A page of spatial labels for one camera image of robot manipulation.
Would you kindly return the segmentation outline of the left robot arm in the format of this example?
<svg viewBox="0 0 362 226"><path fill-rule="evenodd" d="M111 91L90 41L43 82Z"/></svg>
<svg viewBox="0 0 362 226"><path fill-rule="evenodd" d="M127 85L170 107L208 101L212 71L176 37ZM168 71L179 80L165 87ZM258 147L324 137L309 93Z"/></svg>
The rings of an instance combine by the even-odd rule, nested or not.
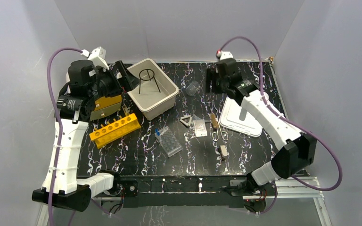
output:
<svg viewBox="0 0 362 226"><path fill-rule="evenodd" d="M108 170L87 179L77 179L80 148L96 100L132 91L140 82L121 60L116 61L114 68L119 70L120 78L115 76L114 69L94 65L90 60L70 64L70 81L62 87L56 100L60 117L55 121L48 172L41 188L33 191L33 201L83 212L96 195L105 191L116 196L121 192L122 183L115 179L115 173Z"/></svg>

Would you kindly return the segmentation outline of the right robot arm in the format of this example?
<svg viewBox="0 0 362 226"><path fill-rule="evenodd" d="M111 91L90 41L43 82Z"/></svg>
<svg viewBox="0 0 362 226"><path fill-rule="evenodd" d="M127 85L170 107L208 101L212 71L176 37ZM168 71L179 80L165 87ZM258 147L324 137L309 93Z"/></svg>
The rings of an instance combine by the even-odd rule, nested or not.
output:
<svg viewBox="0 0 362 226"><path fill-rule="evenodd" d="M277 110L271 111L271 103L260 87L242 77L235 59L220 60L207 69L206 91L225 93L233 99L259 122L278 149L271 161L247 174L246 187L251 194L258 195L265 184L287 179L313 163L316 139L285 122Z"/></svg>

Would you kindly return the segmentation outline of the test tube brush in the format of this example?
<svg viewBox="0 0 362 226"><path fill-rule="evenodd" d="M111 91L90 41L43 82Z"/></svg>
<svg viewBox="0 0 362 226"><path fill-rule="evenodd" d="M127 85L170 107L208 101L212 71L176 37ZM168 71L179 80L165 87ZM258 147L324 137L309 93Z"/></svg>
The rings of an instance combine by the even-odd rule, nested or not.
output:
<svg viewBox="0 0 362 226"><path fill-rule="evenodd" d="M211 120L211 123L212 123L212 126L214 129L218 129L219 128L219 123L218 123L218 120L215 116L214 113L211 113L210 114L210 120Z"/></svg>

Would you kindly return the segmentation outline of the yellow test tube rack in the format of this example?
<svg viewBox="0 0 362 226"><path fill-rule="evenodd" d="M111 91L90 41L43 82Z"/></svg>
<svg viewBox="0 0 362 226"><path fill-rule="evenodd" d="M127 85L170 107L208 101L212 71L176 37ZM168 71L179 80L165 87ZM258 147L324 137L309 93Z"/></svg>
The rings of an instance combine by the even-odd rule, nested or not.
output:
<svg viewBox="0 0 362 226"><path fill-rule="evenodd" d="M113 123L110 123L89 134L90 140L97 145L97 148L112 143L113 141L140 129L141 125L136 114L132 113Z"/></svg>

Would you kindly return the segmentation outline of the clear plastic funnel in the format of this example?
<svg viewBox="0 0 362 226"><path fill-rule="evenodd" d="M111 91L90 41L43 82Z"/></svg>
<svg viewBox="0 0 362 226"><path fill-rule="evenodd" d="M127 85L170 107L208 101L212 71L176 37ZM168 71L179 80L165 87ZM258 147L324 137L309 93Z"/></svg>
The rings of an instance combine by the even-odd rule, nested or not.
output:
<svg viewBox="0 0 362 226"><path fill-rule="evenodd" d="M194 96L198 91L200 84L197 81L192 81L185 89L185 92L189 96Z"/></svg>

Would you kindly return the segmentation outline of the clear acrylic tube rack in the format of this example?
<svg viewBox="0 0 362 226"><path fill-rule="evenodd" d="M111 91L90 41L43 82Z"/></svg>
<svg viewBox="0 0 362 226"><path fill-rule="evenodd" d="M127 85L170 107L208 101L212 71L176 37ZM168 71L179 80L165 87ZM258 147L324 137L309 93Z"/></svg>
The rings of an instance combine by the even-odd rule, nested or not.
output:
<svg viewBox="0 0 362 226"><path fill-rule="evenodd" d="M182 150L182 146L175 137L175 134L169 129L168 126L163 127L162 134L156 136L156 139L159 141L160 146L166 153L167 157L170 158Z"/></svg>

